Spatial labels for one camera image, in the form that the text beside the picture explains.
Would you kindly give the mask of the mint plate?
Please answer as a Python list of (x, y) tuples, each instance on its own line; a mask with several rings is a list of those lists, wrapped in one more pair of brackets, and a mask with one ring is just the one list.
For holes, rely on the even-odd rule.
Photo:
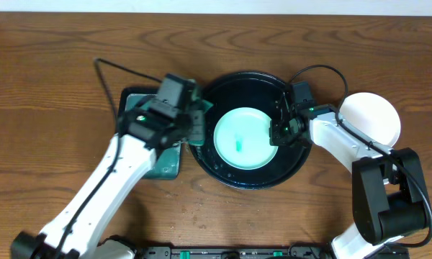
[(213, 134), (217, 154), (237, 169), (250, 171), (265, 166), (278, 150), (270, 144), (270, 122), (267, 114), (254, 108), (227, 112), (217, 122)]

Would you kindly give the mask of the white plate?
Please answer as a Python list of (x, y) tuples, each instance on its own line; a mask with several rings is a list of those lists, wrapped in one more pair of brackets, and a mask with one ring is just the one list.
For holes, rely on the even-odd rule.
[(345, 98), (340, 113), (355, 128), (377, 142), (393, 147), (401, 133), (399, 114), (382, 96), (369, 92)]

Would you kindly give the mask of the green yellow sponge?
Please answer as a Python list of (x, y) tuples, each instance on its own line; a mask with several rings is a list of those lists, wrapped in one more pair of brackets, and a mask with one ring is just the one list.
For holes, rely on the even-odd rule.
[(190, 118), (192, 119), (191, 132), (187, 137), (187, 142), (192, 146), (203, 146), (206, 139), (206, 122), (205, 114), (213, 107), (213, 104), (201, 100), (197, 102), (190, 111)]

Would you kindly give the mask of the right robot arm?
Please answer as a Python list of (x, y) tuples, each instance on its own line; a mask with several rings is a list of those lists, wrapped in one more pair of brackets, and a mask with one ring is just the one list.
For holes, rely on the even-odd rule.
[(387, 248), (423, 247), (432, 239), (432, 207), (420, 158), (355, 128), (331, 104), (285, 101), (269, 126), (273, 146), (311, 144), (351, 173), (354, 223), (330, 244), (332, 258), (370, 258)]

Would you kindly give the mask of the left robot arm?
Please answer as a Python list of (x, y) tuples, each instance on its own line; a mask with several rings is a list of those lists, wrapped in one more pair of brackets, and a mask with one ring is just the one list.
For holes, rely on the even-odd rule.
[(107, 225), (159, 153), (180, 142), (204, 141), (204, 102), (195, 81), (173, 75), (117, 119), (101, 162), (67, 207), (40, 233), (20, 232), (11, 258), (135, 258), (118, 237), (102, 240)]

